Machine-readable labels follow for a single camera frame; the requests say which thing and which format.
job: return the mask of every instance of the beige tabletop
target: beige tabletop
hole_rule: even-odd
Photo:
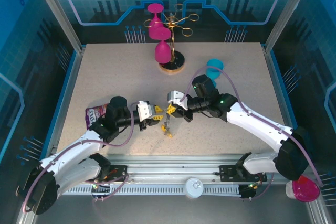
[[[186,59],[184,69],[167,75],[154,60],[156,44],[87,44],[62,130],[58,150],[78,139],[86,131],[85,109],[109,103],[113,96],[125,97],[128,104],[144,100],[162,108],[167,93],[184,92],[197,69],[207,61],[223,61],[226,73],[236,85],[242,101],[258,113],[283,123],[279,104],[259,43],[177,43],[176,50]],[[224,76],[217,79],[221,93],[233,93]],[[162,123],[140,132],[123,148],[105,147],[108,154],[233,154],[271,150],[249,132],[220,119],[195,114],[194,120],[171,118],[173,138],[164,136]],[[114,144],[122,143],[129,129]]]

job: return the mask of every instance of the white round object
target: white round object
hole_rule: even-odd
[[[293,192],[292,181],[286,184],[286,195],[290,199],[296,199],[294,192]]]
[[[191,199],[196,199],[202,195],[204,186],[198,178],[190,178],[184,186],[185,194]]]

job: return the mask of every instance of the pink wine glass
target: pink wine glass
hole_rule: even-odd
[[[161,13],[163,11],[163,5],[161,4],[158,4],[158,3],[153,3],[153,4],[150,4],[147,8],[147,10],[150,12],[150,13],[153,13],[154,14],[154,18],[152,19],[152,21],[149,23],[149,31],[148,31],[148,34],[149,34],[149,37],[151,39],[152,38],[152,32],[156,29],[156,28],[159,28],[159,27],[163,27],[163,24],[161,23],[161,20],[158,18],[157,14],[158,13]]]
[[[172,49],[165,40],[172,36],[172,32],[166,27],[158,27],[152,31],[152,39],[161,40],[155,48],[155,60],[160,64],[166,64],[172,59]]]

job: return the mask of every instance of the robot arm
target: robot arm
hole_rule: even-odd
[[[289,139],[284,132],[294,136],[299,143],[309,150],[309,138],[303,128],[292,129],[281,125],[254,112],[249,107],[248,112],[242,108],[236,97],[230,94],[220,94],[214,87],[212,80],[206,75],[198,76],[193,80],[193,87],[197,96],[187,95],[181,102],[183,93],[171,91],[168,94],[170,106],[167,113],[174,117],[183,117],[187,122],[193,119],[193,113],[207,111],[214,118],[220,118],[225,122],[244,128],[256,137],[267,143],[274,151],[261,154],[245,154],[237,169],[242,170],[242,175],[265,172],[278,172],[289,180],[297,180],[308,166],[308,162],[301,150]],[[270,125],[256,119],[250,114],[258,115],[272,125],[280,128],[280,131]]]
[[[140,131],[147,126],[156,125],[163,118],[162,115],[157,115],[161,111],[158,106],[139,101],[137,109],[133,111],[134,124],[139,125]],[[33,181],[50,163],[52,165],[42,175],[28,200],[27,206],[37,215],[48,210],[60,195],[79,183],[90,179],[105,182],[111,164],[96,152],[104,147],[104,143],[112,142],[119,135],[120,127],[129,125],[131,112],[127,108],[127,100],[123,97],[112,98],[106,114],[94,122],[84,135],[67,146],[73,148],[36,162],[28,174],[23,174],[16,195],[24,200]]]

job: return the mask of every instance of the wooden base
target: wooden base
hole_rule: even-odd
[[[159,67],[167,73],[177,73],[184,67],[184,56],[179,51],[175,51],[175,60],[166,64],[159,64]]]

